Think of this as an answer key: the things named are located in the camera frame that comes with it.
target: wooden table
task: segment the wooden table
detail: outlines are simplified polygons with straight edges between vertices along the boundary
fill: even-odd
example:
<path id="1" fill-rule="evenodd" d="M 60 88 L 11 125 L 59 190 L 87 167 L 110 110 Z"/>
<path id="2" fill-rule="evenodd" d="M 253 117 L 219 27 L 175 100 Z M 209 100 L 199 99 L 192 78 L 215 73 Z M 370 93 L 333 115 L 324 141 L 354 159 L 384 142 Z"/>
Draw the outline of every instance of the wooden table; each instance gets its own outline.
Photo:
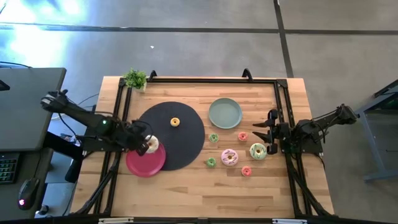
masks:
<path id="1" fill-rule="evenodd" d="M 290 99 L 297 122 L 311 118 L 304 81 L 288 78 Z M 104 77 L 98 111 L 112 112 L 118 89 L 119 77 Z M 122 96 L 119 115 L 123 112 L 126 88 Z M 217 98 L 228 97 L 242 107 L 243 119 L 233 129 L 213 126 L 208 110 Z M 285 100 L 281 91 L 283 106 Z M 293 217 L 292 199 L 285 158 L 280 151 L 255 161 L 248 150 L 255 142 L 262 142 L 251 131 L 267 129 L 252 126 L 266 119 L 267 112 L 276 108 L 274 88 L 266 84 L 246 83 L 148 83 L 145 93 L 133 91 L 128 120 L 137 119 L 151 106 L 165 101 L 178 101 L 191 106 L 205 125 L 205 143 L 200 155 L 188 166 L 175 171 L 160 171 L 150 178 L 132 175 L 126 167 L 123 154 L 112 209 L 113 217 L 227 217 L 227 218 L 275 218 Z M 239 142 L 239 132 L 249 133 L 247 142 Z M 220 140 L 211 143 L 208 135 L 218 133 Z M 223 150 L 235 149 L 239 162 L 234 167 L 221 163 Z M 98 185 L 104 153 L 96 152 L 84 160 L 72 202 L 72 211 L 78 210 Z M 203 163 L 209 157 L 217 159 L 215 169 Z M 319 158 L 303 155 L 307 184 L 314 196 L 333 213 L 325 172 Z M 251 166 L 252 177 L 243 177 L 241 168 Z M 302 194 L 298 191 L 300 208 L 304 211 Z"/>

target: small donut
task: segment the small donut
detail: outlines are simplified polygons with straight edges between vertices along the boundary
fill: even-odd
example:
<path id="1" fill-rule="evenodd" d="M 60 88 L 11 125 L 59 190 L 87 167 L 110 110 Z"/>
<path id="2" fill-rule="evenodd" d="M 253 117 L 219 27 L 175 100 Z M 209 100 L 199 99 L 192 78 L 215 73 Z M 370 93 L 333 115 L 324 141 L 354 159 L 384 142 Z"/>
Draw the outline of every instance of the small donut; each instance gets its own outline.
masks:
<path id="1" fill-rule="evenodd" d="M 214 168 L 214 167 L 216 167 L 216 159 L 210 157 L 208 160 L 206 160 L 206 165 L 207 165 L 207 167 L 209 167 L 209 168 Z"/>
<path id="2" fill-rule="evenodd" d="M 263 144 L 260 143 L 254 143 L 250 147 L 250 156 L 253 157 L 253 159 L 261 160 L 264 159 L 267 155 L 267 149 Z"/>
<path id="3" fill-rule="evenodd" d="M 148 150 L 146 153 L 154 153 L 157 148 L 159 147 L 159 140 L 155 136 L 150 136 L 148 135 L 145 140 L 147 141 L 147 144 L 149 146 Z"/>
<path id="4" fill-rule="evenodd" d="M 244 166 L 242 168 L 242 175 L 245 177 L 250 177 L 251 176 L 251 168 L 249 166 Z"/>
<path id="5" fill-rule="evenodd" d="M 238 139 L 241 141 L 247 141 L 248 140 L 248 134 L 245 133 L 244 131 L 238 134 Z"/>
<path id="6" fill-rule="evenodd" d="M 235 166 L 238 162 L 238 153 L 233 149 L 225 149 L 223 153 L 221 153 L 221 161 L 226 166 Z"/>
<path id="7" fill-rule="evenodd" d="M 210 140 L 212 143 L 218 142 L 218 134 L 215 134 L 215 133 L 210 134 L 210 135 L 209 135 L 209 140 Z"/>
<path id="8" fill-rule="evenodd" d="M 178 125 L 180 125 L 180 120 L 179 120 L 178 118 L 172 118 L 172 119 L 170 120 L 170 124 L 171 124 L 173 127 L 177 127 Z"/>

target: small plant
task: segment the small plant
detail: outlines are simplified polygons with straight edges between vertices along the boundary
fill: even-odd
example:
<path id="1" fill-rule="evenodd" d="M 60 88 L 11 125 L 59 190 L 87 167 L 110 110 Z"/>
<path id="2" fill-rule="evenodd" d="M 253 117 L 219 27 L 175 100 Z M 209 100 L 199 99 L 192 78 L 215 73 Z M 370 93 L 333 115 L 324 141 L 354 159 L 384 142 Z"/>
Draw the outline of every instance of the small plant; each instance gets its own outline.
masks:
<path id="1" fill-rule="evenodd" d="M 140 72 L 132 68 L 130 69 L 130 72 L 124 74 L 123 77 L 126 79 L 127 87 L 133 87 L 138 90 L 144 87 L 145 82 L 147 81 L 145 72 Z"/>

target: gray floor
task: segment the gray floor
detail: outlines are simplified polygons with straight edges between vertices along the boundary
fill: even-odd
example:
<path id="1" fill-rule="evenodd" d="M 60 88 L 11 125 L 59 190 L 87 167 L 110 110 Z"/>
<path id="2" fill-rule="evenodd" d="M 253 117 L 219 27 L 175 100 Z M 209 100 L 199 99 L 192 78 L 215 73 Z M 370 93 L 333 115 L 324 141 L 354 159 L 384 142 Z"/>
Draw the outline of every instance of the gray floor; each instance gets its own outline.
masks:
<path id="1" fill-rule="evenodd" d="M 286 29 L 398 29 L 395 0 L 280 0 L 280 7 Z M 272 0 L 15 0 L 0 14 L 0 22 L 277 28 Z M 103 76 L 122 75 L 130 67 L 147 73 L 154 69 L 159 75 L 236 77 L 247 67 L 255 77 L 286 77 L 278 34 L 54 32 L 17 26 L 0 30 L 0 39 L 2 60 L 66 67 L 63 87 L 76 102 L 99 92 Z M 294 76 L 305 79 L 314 116 L 340 103 L 359 108 L 398 77 L 397 35 L 288 35 L 287 44 Z M 66 122 L 83 134 L 82 125 L 68 118 Z M 70 133 L 59 120 L 50 130 Z M 336 214 L 397 223 L 398 180 L 362 180 L 376 166 L 361 124 L 330 132 L 324 160 Z M 47 181 L 63 182 L 66 171 L 60 164 L 68 162 L 55 156 L 56 169 Z M 65 208 L 65 197 L 54 204 L 54 215 Z"/>

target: light blue plate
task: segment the light blue plate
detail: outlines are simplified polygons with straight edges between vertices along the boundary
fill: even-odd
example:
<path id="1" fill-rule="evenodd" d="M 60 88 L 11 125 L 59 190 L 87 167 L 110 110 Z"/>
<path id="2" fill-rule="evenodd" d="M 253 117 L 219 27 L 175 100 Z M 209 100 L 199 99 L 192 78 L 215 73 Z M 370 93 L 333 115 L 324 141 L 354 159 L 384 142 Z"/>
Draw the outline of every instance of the light blue plate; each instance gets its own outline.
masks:
<path id="1" fill-rule="evenodd" d="M 233 128 L 242 120 L 242 109 L 232 99 L 220 98 L 214 101 L 209 109 L 210 121 L 223 129 Z"/>

